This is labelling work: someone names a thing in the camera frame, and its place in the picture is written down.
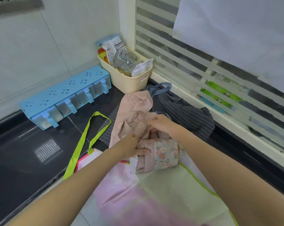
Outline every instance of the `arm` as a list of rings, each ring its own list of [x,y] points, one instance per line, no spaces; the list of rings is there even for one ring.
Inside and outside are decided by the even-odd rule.
[[[123,159],[149,152],[147,149],[137,150],[137,143],[137,137],[126,136],[25,209],[10,226],[71,225],[95,188],[114,165]]]
[[[149,124],[182,145],[240,226],[284,225],[284,195],[275,188],[166,116]]]

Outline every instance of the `bag handle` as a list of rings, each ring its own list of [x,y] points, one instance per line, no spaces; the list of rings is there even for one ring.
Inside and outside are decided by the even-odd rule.
[[[93,144],[96,142],[96,140],[99,139],[99,137],[102,135],[102,133],[104,133],[104,131],[109,127],[109,125],[111,124],[111,120],[109,118],[107,118],[105,115],[99,113],[99,112],[94,112],[94,114],[91,116],[91,118],[89,119],[87,126],[84,129],[84,132],[82,133],[80,140],[75,148],[75,151],[71,157],[71,160],[69,162],[69,165],[67,167],[67,170],[65,172],[65,175],[63,177],[63,180],[67,179],[68,177],[70,177],[73,173],[74,173],[74,169],[76,167],[77,161],[79,159],[80,156],[80,152],[84,146],[84,142],[86,140],[86,136],[87,136],[87,131],[89,130],[90,127],[90,121],[94,116],[103,116],[104,118],[109,120],[109,124],[106,125],[103,129],[100,130],[100,132],[97,133],[97,135],[91,140],[90,144],[89,144],[89,150],[88,150],[88,155],[90,155],[93,152]]]
[[[167,87],[164,88],[164,89],[159,89],[157,90],[155,93],[153,92],[156,88],[159,88],[161,85],[166,85]],[[149,89],[149,93],[151,95],[151,97],[153,98],[155,95],[159,95],[161,93],[165,93],[167,91],[169,91],[172,87],[172,84],[171,83],[168,83],[168,82],[165,82],[165,83],[159,83],[159,84],[156,84],[155,86],[152,86],[150,87]]]

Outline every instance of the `blue spice rack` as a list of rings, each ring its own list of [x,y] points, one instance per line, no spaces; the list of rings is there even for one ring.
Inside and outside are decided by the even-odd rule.
[[[64,117],[94,102],[99,95],[107,94],[110,88],[109,73],[94,66],[20,102],[20,107],[42,130],[56,128]]]

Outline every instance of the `cream plastic basket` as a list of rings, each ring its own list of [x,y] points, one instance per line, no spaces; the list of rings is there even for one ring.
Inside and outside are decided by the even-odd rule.
[[[136,54],[137,56],[140,57],[140,59],[144,62],[147,61],[147,58],[141,56],[140,54],[138,54],[137,52],[133,51],[132,49],[129,49],[127,47],[127,49],[129,51],[131,51],[132,53]],[[102,60],[99,55],[98,55],[98,59],[101,62],[102,68],[105,69],[107,72],[110,73],[111,76],[111,83],[117,87],[119,90],[121,90],[123,93],[132,93],[132,92],[137,92],[140,91],[141,89],[144,89],[151,69],[152,69],[152,65],[151,68],[142,73],[139,76],[136,77],[128,77],[125,76],[123,74],[121,74],[119,71],[117,71],[115,68],[113,68],[111,65],[107,64],[104,60]]]

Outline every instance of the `lime green strap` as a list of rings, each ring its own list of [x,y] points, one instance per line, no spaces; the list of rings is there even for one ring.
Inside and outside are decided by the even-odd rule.
[[[107,118],[105,115],[99,113],[99,112],[95,112],[91,118],[89,119],[88,123],[87,123],[87,126],[86,128],[84,129],[84,132],[82,133],[81,137],[80,137],[80,140],[75,148],[75,151],[71,157],[71,160],[69,162],[69,165],[67,167],[67,170],[65,172],[65,175],[63,177],[63,179],[67,179],[68,177],[70,177],[73,173],[74,173],[74,169],[76,167],[76,164],[77,164],[77,161],[79,159],[79,156],[80,156],[80,152],[84,146],[84,142],[86,140],[86,136],[87,136],[87,131],[89,130],[89,127],[90,127],[90,121],[91,119],[94,117],[94,116],[97,116],[97,115],[100,115],[100,116],[103,116],[104,118],[108,119],[109,120],[109,124],[106,125],[103,129],[100,130],[100,132],[97,133],[97,135],[91,140],[90,142],[90,145],[89,145],[89,151],[88,151],[88,154],[90,155],[92,152],[93,152],[93,144],[96,142],[96,140],[99,139],[99,137],[102,135],[102,133],[104,133],[104,131],[109,127],[109,125],[111,124],[111,120],[109,118]]]

